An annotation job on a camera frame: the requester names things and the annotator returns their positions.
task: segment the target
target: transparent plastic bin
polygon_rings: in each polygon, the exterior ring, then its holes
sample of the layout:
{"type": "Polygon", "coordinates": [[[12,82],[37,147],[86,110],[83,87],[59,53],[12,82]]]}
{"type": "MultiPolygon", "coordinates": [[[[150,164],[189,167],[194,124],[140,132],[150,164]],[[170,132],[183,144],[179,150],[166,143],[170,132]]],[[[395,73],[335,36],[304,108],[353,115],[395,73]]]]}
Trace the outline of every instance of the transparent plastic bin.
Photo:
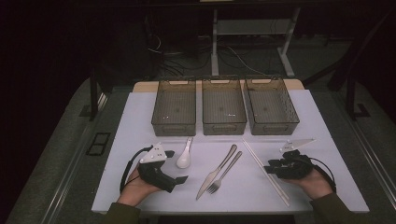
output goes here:
{"type": "Polygon", "coordinates": [[[300,120],[282,78],[246,76],[244,94],[251,134],[293,134],[300,120]]]}
{"type": "Polygon", "coordinates": [[[195,136],[195,77],[159,81],[151,124],[156,136],[195,136]]]}
{"type": "Polygon", "coordinates": [[[248,122],[239,76],[204,77],[204,135],[240,135],[248,122]]]}

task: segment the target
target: butter knife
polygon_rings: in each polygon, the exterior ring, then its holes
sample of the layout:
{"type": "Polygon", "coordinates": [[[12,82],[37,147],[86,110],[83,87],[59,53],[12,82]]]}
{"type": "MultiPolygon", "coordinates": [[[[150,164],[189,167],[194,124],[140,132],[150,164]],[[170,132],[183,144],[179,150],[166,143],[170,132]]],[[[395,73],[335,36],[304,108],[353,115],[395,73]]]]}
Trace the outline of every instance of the butter knife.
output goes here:
{"type": "Polygon", "coordinates": [[[195,200],[198,200],[201,197],[201,195],[206,191],[206,189],[209,188],[210,183],[212,183],[212,181],[216,178],[216,175],[218,175],[221,168],[223,168],[223,166],[227,163],[227,161],[231,158],[231,156],[235,153],[235,151],[236,151],[236,145],[233,144],[231,146],[230,151],[228,152],[227,156],[224,158],[224,161],[221,162],[219,167],[216,170],[214,170],[213,172],[209,173],[209,175],[207,175],[204,183],[202,184],[201,188],[198,191],[198,194],[197,194],[197,197],[195,200]]]}

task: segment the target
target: spoon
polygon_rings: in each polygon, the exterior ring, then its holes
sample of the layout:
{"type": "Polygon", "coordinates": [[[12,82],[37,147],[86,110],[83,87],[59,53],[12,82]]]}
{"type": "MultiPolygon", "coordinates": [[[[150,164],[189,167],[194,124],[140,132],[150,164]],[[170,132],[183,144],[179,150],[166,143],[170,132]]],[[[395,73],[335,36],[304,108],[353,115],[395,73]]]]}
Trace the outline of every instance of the spoon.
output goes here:
{"type": "Polygon", "coordinates": [[[181,154],[181,156],[178,158],[177,160],[177,167],[184,169],[190,166],[190,145],[192,142],[192,137],[187,138],[187,143],[186,143],[186,147],[184,148],[183,153],[181,154]]]}

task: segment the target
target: chopsticks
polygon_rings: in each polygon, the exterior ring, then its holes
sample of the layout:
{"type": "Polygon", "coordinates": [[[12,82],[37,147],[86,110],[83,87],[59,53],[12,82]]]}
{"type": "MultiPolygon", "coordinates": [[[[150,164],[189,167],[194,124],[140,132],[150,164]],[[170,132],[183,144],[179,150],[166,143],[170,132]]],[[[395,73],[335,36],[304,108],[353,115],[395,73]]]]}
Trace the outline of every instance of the chopsticks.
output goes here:
{"type": "Polygon", "coordinates": [[[247,143],[247,141],[245,140],[245,138],[242,138],[244,140],[244,145],[247,148],[247,150],[250,152],[251,156],[253,157],[253,159],[257,162],[257,164],[259,165],[260,169],[262,169],[262,172],[267,176],[267,178],[270,180],[272,186],[274,187],[274,189],[276,190],[277,194],[279,195],[279,197],[283,200],[283,202],[286,204],[287,207],[290,206],[289,203],[289,196],[288,194],[285,192],[285,190],[283,190],[279,184],[276,182],[276,180],[274,179],[273,176],[268,175],[267,172],[264,169],[264,164],[262,164],[262,162],[260,161],[260,159],[257,157],[256,153],[254,153],[253,149],[251,149],[251,147],[249,146],[249,144],[247,143]]]}

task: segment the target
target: green sleeve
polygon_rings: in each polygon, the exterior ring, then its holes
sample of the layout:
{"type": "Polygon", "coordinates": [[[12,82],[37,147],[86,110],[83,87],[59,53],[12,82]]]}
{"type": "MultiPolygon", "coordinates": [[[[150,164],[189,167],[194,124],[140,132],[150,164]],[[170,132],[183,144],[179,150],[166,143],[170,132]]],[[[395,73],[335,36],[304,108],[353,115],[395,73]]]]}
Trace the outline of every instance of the green sleeve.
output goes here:
{"type": "Polygon", "coordinates": [[[122,204],[113,203],[108,209],[102,224],[137,224],[139,222],[140,209],[122,204]]]}
{"type": "Polygon", "coordinates": [[[331,193],[311,202],[318,223],[368,224],[364,214],[356,214],[345,206],[337,194],[331,193]]]}

